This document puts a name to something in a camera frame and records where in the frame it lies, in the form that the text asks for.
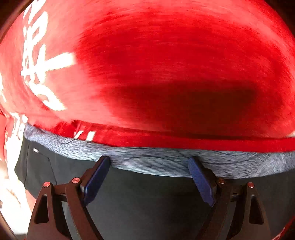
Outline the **black pants with blue waistband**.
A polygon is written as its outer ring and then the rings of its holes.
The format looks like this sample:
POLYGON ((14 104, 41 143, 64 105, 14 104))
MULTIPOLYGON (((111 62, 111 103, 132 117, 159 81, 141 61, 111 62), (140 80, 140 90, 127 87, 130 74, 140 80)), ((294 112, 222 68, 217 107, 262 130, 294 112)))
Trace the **black pants with blue waistband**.
POLYGON ((190 177, 192 156, 217 177, 236 184, 252 181, 271 236, 294 239, 294 152, 115 148, 27 124, 15 173, 37 197, 45 181, 66 184, 102 155, 108 155, 112 165, 89 212, 105 239, 193 239, 209 206, 190 177))

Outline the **red bedspread with white characters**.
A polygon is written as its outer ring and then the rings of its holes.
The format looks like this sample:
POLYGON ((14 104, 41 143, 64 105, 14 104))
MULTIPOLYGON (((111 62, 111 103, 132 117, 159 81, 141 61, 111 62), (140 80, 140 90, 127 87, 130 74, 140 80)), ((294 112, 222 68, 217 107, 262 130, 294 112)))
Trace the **red bedspread with white characters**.
POLYGON ((115 148, 294 152, 294 1, 1 1, 2 238, 27 239, 38 198, 15 173, 27 124, 115 148))

